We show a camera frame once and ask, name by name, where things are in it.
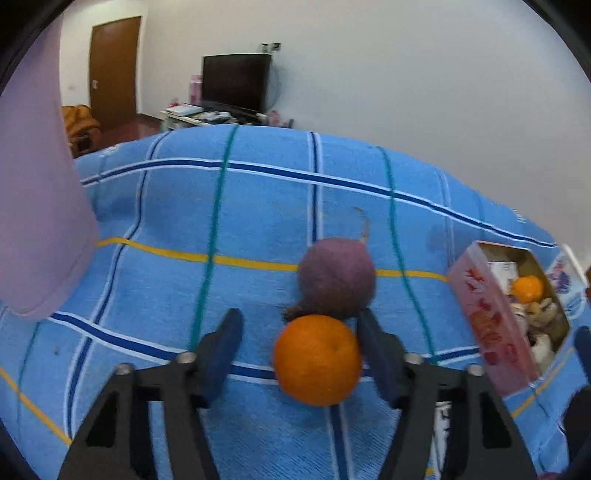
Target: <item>orange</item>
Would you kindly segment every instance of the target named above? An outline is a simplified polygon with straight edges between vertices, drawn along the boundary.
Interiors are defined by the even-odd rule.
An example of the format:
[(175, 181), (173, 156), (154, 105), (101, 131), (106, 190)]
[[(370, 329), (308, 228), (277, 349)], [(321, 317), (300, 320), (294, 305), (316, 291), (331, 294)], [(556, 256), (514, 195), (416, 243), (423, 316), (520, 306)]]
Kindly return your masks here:
[(353, 332), (340, 320), (306, 315), (279, 335), (273, 352), (279, 386), (308, 405), (328, 407), (344, 400), (362, 372)]
[(528, 275), (513, 282), (511, 293), (517, 297), (519, 303), (540, 301), (544, 295), (544, 284), (538, 277)]

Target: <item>bed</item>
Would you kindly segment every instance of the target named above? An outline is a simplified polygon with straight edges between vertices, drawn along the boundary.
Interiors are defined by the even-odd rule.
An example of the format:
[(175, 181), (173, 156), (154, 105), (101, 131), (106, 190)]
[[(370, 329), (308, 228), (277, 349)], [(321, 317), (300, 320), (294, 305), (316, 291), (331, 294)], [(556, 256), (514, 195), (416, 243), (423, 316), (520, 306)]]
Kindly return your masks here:
[[(447, 283), (455, 259), (478, 239), (529, 248), (544, 268), (560, 253), (547, 232), (437, 167), (313, 132), (184, 129), (80, 157), (76, 169), (99, 222), (90, 268), (41, 323), (0, 304), (0, 418), (41, 480), (57, 478), (117, 365), (167, 363), (188, 348), (196, 314), (204, 335), (230, 307), (245, 318), (242, 345), (221, 398), (202, 411), (220, 477), (375, 479), (397, 415), (371, 377), (329, 408), (297, 403), (274, 379), (272, 346), (282, 310), (298, 299), (295, 270), (308, 246), (358, 238), (363, 209), (382, 328), (407, 351), (458, 369), (480, 356)], [(568, 315), (591, 325), (583, 296)], [(505, 399), (540, 472), (568, 459), (561, 417), (586, 383), (571, 345), (572, 335), (544, 378)], [(159, 478), (170, 479), (161, 408), (151, 414)], [(437, 478), (435, 450), (427, 478)]]

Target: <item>yellow stripe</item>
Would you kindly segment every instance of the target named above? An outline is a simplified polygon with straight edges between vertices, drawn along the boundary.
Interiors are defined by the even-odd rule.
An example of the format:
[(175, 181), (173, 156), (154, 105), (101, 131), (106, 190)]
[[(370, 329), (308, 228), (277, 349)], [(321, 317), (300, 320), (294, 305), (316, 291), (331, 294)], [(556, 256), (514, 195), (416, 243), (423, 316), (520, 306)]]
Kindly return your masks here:
[(41, 410), (39, 410), (39, 408), (37, 408), (37, 406), (31, 400), (29, 400), (22, 392), (18, 391), (17, 384), (14, 382), (12, 378), (8, 376), (8, 374), (2, 368), (0, 368), (0, 377), (4, 379), (4, 381), (8, 384), (10, 388), (12, 388), (13, 391), (18, 393), (18, 398), (22, 401), (26, 408), (31, 410), (33, 415), (35, 415), (39, 420), (41, 420), (41, 422), (45, 424), (45, 426), (48, 429), (50, 429), (56, 435), (56, 437), (58, 437), (67, 446), (71, 445), (72, 441), (66, 436), (66, 434), (63, 433), (47, 415), (45, 415)]
[[(378, 277), (402, 277), (402, 272), (400, 270), (377, 270)], [(432, 273), (432, 272), (424, 272), (421, 270), (407, 270), (407, 277), (416, 277), (416, 278), (432, 278), (434, 280), (440, 280), (447, 282), (447, 277), (445, 275), (440, 275), (439, 273)]]
[[(191, 254), (188, 252), (180, 252), (177, 250), (169, 250), (166, 248), (149, 247), (148, 245), (134, 242), (126, 238), (112, 237), (98, 242), (97, 247), (105, 247), (111, 244), (124, 244), (129, 247), (137, 248), (138, 250), (148, 252), (150, 254), (158, 255), (160, 257), (172, 258), (174, 260), (185, 260), (187, 262), (198, 262), (205, 263), (207, 261), (207, 255), (205, 254)], [(280, 262), (263, 262), (258, 260), (248, 260), (246, 258), (235, 258), (225, 257), (223, 255), (215, 255), (213, 258), (217, 265), (226, 265), (228, 267), (240, 267), (240, 268), (251, 268), (254, 270), (268, 270), (268, 271), (279, 271), (279, 272), (295, 272), (297, 271), (297, 265), (290, 263)], [(402, 277), (400, 270), (378, 270), (378, 277)], [(408, 270), (407, 275), (409, 277), (416, 278), (433, 278), (447, 282), (447, 277), (438, 273), (424, 272), (418, 270)]]
[(511, 413), (511, 416), (514, 419), (517, 418), (527, 407), (529, 407), (534, 402), (536, 395), (539, 395), (546, 388), (548, 388), (548, 386), (550, 385), (552, 380), (556, 377), (556, 375), (558, 375), (558, 372), (560, 372), (562, 370), (562, 367), (564, 367), (566, 365), (566, 362), (569, 360), (569, 356), (571, 353), (573, 353), (573, 351), (574, 351), (574, 347), (569, 348), (569, 350), (566, 352), (566, 356), (565, 356), (564, 360), (562, 360), (562, 362), (560, 362), (560, 364), (554, 369), (554, 371), (544, 381), (544, 383), (542, 383), (538, 388), (535, 389), (535, 395), (531, 394), (529, 397), (527, 397), (525, 399), (525, 401), (519, 407), (517, 407)]

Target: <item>red floor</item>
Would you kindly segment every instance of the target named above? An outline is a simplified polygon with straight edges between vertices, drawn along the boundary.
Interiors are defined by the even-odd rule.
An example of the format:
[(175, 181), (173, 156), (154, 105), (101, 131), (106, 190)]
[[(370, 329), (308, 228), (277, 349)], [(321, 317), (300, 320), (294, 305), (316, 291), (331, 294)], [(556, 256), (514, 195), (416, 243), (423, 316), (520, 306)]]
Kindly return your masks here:
[(140, 138), (150, 137), (159, 132), (160, 125), (156, 119), (150, 120), (138, 116), (133, 122), (121, 125), (113, 130), (103, 132), (98, 142), (98, 150), (110, 147), (122, 142), (131, 142)]

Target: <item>pink box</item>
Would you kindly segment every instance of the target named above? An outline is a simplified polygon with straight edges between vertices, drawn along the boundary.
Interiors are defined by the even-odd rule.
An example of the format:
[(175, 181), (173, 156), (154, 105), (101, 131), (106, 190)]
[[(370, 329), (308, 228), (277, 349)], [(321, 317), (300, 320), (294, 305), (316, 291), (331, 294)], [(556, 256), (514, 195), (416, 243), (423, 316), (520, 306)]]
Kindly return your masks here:
[[(472, 326), (486, 373), (500, 395), (507, 396), (526, 387), (543, 372), (532, 357), (530, 343), (519, 328), (509, 298), (492, 274), (489, 261), (517, 263), (520, 275), (540, 278), (544, 283), (544, 298), (552, 297), (559, 309), (562, 307), (544, 271), (527, 249), (474, 242), (451, 267), (449, 283)], [(553, 338), (554, 351), (568, 330), (566, 325), (560, 338)]]

